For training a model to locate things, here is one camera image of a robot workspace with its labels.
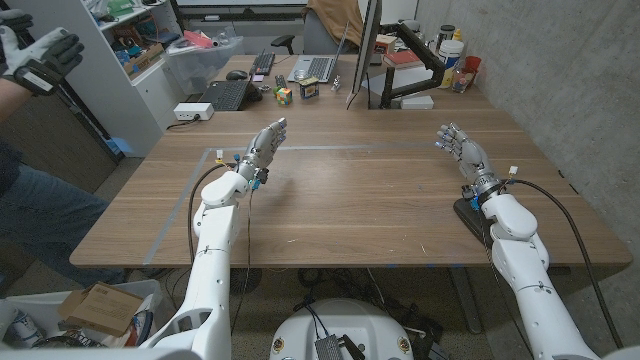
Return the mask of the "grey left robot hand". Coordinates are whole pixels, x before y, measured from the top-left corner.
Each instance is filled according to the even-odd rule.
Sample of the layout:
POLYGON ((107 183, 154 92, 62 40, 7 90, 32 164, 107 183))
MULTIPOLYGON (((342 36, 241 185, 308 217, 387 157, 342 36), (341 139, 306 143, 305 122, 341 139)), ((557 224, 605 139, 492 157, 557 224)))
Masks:
POLYGON ((259 169, 266 169, 272 162, 278 147, 286 139, 286 126, 287 120, 282 117, 258 132, 249 142, 237 173, 250 181, 254 179, 259 169))

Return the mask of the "white black gloved person hand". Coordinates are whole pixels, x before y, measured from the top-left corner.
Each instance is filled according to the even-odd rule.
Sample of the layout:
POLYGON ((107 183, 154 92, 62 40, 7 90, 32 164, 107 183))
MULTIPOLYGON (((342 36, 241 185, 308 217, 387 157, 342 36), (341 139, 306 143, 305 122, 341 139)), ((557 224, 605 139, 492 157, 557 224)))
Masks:
POLYGON ((52 95, 65 76, 83 60, 84 45, 79 37, 62 27, 20 49, 15 32, 2 26, 1 42, 6 59, 2 78, 36 95, 52 95))

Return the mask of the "dark gloved person hand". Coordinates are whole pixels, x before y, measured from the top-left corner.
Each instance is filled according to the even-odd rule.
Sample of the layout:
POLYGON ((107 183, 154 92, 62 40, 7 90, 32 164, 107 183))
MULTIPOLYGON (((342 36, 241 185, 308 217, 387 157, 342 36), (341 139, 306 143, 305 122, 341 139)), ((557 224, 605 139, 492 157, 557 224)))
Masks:
POLYGON ((2 10, 0 12, 2 26, 7 26, 16 35, 26 34, 33 26, 33 16, 20 9, 2 10))

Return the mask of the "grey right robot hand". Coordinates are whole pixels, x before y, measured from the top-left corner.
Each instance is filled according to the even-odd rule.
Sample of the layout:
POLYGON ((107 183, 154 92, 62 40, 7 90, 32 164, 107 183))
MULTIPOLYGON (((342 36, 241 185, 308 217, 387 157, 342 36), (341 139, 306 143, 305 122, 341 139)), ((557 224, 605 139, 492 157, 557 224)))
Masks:
POLYGON ((497 194, 502 182, 481 145, 455 123, 442 125, 437 136, 439 140, 435 145, 454 158, 479 198, 490 198, 497 194))

